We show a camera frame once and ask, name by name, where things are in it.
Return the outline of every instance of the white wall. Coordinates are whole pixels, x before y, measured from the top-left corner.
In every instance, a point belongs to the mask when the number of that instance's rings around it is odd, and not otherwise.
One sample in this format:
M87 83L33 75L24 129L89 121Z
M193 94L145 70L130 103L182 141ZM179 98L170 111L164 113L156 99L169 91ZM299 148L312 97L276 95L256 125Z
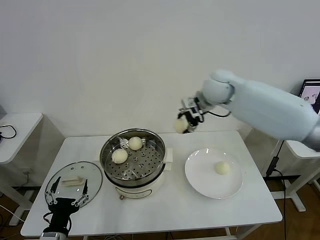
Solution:
M65 136L173 132L183 96L234 71L286 91L319 77L317 0L2 0L0 105ZM199 131L250 127L208 116Z

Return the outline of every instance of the pot handle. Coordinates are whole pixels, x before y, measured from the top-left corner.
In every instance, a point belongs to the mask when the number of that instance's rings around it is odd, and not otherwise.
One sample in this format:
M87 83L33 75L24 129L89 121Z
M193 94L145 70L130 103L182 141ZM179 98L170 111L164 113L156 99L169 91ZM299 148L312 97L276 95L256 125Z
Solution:
M164 167L165 171L171 171L171 165L172 165L173 159L174 159L173 148L167 148L165 158L163 159L163 163L165 163L165 167Z

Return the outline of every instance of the power cord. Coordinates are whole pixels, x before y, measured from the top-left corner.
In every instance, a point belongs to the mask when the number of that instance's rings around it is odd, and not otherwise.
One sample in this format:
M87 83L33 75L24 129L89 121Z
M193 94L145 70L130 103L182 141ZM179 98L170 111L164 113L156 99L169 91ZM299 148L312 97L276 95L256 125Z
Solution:
M211 115L219 117L219 118L226 118L231 114L231 112L229 111L226 115L219 115L219 114L213 113L211 111L207 111L204 114L211 114Z
M24 175L26 175L26 181L24 184L22 184L21 186L18 186L17 188L13 188L14 190L19 190L20 188L24 187L25 185L27 185L29 183L29 172L26 171L26 172L23 172Z
M0 128L7 128L7 127L11 127L14 131L14 135L13 136L2 136L2 132L0 131L0 139L3 138L3 139L13 139L16 135L17 135L17 131L16 129L12 126L12 125L3 125L3 126L0 126Z
M281 151L281 148L282 148L284 142L285 142L285 141L283 140L282 143L281 143L281 145L280 145L280 147L279 147L279 150L278 150L276 156L274 156L274 157L272 158L272 161L271 161L271 163L270 163L270 165L269 165L269 167L268 167L268 169L267 169L267 171L266 171L266 173L265 173L265 175L266 175L267 177L269 177L269 176L272 174L272 172L273 172L273 171L276 169L276 167L277 167L277 163L278 163L278 161L279 161L279 153L280 153L280 151Z
M171 239L174 240L174 236L172 235L172 232L166 232L165 233L165 240L168 240L168 233L170 233Z
M278 172L282 177L282 184L283 184L283 192L284 192L284 199L283 199L283 218L284 218L284 240L287 240L287 224L286 224L286 185L285 185L285 178L283 174L277 170L274 169L275 172Z
M10 226L10 225L7 225L7 223L9 222L9 220L11 219L11 215L6 219L6 221L3 223L3 224L1 224L0 225L0 232L4 229L4 228L14 228L14 227L16 227L17 225L15 225L15 226Z

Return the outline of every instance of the black cable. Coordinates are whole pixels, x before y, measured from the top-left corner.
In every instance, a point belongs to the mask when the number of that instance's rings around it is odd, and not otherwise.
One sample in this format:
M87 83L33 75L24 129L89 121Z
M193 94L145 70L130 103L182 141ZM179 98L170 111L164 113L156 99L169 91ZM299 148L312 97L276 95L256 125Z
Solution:
M69 216L69 229L68 229L68 232L70 232L70 230L71 230L71 227L72 227L72 222L71 222L71 218L70 218L70 216Z
M282 143L281 143L281 145L280 145L280 147L279 147L279 150L278 150L278 152L277 152L277 154L276 154L276 157L278 157L279 156L279 153L280 153L280 150L281 150L281 148L282 148L282 145L284 144L284 140L282 141Z
M14 135L13 136L2 136L2 132L0 132L0 137L3 139L13 139L16 135L17 135L17 131L15 130L15 128L12 125L3 125L0 126L0 128L6 128L6 127L11 127L14 131Z
M284 240L287 240L287 224L286 224L286 185L285 185L285 178L283 176L283 174L277 170L274 169L274 171L280 173L281 177L282 177L282 184L283 184L283 192L284 192L284 199L283 199L283 218L284 218Z
M2 224L4 223L4 217L2 216L2 214L0 214L0 218L1 218L1 224L0 226L2 226Z
M50 224L50 221L46 218L47 216L49 216L50 214L53 214L53 212L47 212L45 215L43 215L43 220L45 220L48 224Z
M206 111L204 114L211 114L211 115L214 115L219 118L226 118L231 114L231 112L229 111L226 115L219 115L219 114L213 113L211 111Z

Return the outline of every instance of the steamed bun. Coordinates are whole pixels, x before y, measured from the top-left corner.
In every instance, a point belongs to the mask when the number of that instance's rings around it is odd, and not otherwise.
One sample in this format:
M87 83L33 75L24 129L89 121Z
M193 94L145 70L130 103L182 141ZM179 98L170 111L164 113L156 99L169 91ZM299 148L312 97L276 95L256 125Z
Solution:
M220 175L226 175L230 172L230 164L226 161L219 161L214 166L215 171Z
M121 148L115 150L111 155L112 162L114 162L115 164L122 164L127 160L127 158L127 151Z
M128 144L129 148L131 148L132 150L139 150L143 145L141 138L138 136L130 138Z

